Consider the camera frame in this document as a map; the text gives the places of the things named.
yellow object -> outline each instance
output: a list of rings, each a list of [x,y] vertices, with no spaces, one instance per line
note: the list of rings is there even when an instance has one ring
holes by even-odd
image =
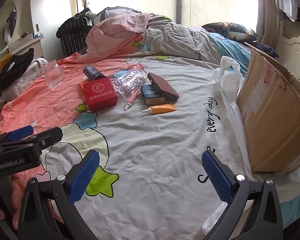
[[[8,55],[4,56],[0,59],[0,70],[12,59],[12,53],[10,52]]]
[[[158,106],[151,106],[148,109],[142,110],[143,113],[162,114],[176,111],[177,108],[173,104],[164,104]]]

green star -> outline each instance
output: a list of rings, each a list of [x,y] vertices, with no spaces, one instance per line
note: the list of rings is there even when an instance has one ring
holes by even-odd
[[[78,110],[79,113],[85,112],[85,111],[87,111],[87,105],[86,104],[79,104],[79,106],[76,108],[76,110]]]
[[[163,58],[169,58],[168,56],[154,56],[156,57],[158,60],[162,60]]]
[[[89,196],[96,196],[101,193],[107,197],[113,197],[112,184],[118,179],[119,174],[106,172],[99,166],[87,186],[86,193]]]
[[[141,44],[139,43],[139,42],[134,42],[133,44],[132,44],[132,47],[137,47],[137,48],[139,48],[141,46]]]

small cardboard box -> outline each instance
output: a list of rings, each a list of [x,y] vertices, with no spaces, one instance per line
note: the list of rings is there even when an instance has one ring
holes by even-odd
[[[300,80],[278,61],[252,49],[237,97],[253,172],[300,167]]]
[[[118,96],[107,77],[85,83],[83,89],[91,112],[117,104]]]

brown leather case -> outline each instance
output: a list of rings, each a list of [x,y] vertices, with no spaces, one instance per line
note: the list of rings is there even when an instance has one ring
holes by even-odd
[[[154,89],[158,92],[158,94],[164,96],[167,99],[177,100],[179,98],[179,94],[169,85],[169,83],[162,77],[148,73],[148,79],[153,85]]]

glass jar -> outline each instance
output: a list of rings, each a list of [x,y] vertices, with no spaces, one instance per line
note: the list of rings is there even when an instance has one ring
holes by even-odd
[[[48,62],[47,64],[43,65],[42,68],[44,71],[44,79],[46,84],[51,89],[55,89],[57,85],[61,84],[65,78],[65,74],[57,64],[56,60]]]

